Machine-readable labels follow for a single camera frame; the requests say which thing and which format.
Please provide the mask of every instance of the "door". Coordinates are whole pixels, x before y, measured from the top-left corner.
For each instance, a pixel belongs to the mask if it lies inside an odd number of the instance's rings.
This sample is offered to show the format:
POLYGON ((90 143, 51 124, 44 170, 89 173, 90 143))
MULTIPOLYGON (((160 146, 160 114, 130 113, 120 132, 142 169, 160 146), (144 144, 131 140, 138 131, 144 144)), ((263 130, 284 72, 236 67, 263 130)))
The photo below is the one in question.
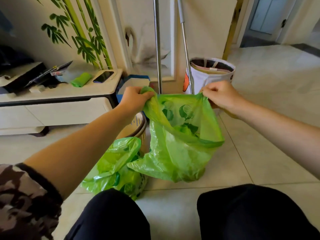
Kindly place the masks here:
POLYGON ((295 1, 258 0, 248 34, 264 40, 277 40, 295 1))

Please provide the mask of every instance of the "doorway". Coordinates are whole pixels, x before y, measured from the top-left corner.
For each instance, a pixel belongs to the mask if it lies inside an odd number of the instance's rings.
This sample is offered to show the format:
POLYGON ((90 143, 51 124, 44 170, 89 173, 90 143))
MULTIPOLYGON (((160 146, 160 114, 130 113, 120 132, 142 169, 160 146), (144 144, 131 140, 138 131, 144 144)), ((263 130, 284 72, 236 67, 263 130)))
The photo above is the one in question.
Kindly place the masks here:
POLYGON ((254 0, 240 47, 278 44, 296 0, 254 0))

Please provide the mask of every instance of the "black device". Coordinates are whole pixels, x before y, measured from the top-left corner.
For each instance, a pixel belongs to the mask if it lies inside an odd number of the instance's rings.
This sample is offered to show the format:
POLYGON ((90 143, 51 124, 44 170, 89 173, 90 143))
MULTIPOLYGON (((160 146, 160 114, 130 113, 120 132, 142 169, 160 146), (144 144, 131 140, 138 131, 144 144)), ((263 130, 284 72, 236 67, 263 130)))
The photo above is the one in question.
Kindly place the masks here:
POLYGON ((112 76, 114 72, 103 72, 100 76, 93 80, 94 83, 103 83, 105 82, 110 76, 112 76))

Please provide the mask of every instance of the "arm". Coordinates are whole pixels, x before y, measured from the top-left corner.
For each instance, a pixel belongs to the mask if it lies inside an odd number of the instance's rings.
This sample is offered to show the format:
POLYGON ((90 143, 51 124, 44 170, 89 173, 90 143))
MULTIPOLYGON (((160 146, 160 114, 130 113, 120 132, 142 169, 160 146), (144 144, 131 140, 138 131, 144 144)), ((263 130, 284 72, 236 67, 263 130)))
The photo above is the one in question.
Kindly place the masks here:
POLYGON ((246 122, 320 179, 320 128, 245 100, 227 81, 208 84, 203 95, 230 116, 246 122))
POLYGON ((121 130, 143 109, 154 93, 127 88, 121 103, 81 130, 49 145, 24 162, 35 169, 66 199, 87 176, 121 130))

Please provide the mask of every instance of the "camouflage shirt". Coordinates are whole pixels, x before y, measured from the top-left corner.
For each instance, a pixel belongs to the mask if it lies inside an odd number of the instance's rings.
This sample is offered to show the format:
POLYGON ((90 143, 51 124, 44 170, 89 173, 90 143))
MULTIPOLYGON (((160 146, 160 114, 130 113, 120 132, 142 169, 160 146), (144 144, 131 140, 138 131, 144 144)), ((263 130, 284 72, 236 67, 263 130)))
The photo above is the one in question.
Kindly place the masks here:
POLYGON ((0 239, 53 239, 62 198, 34 169, 0 165, 0 239))

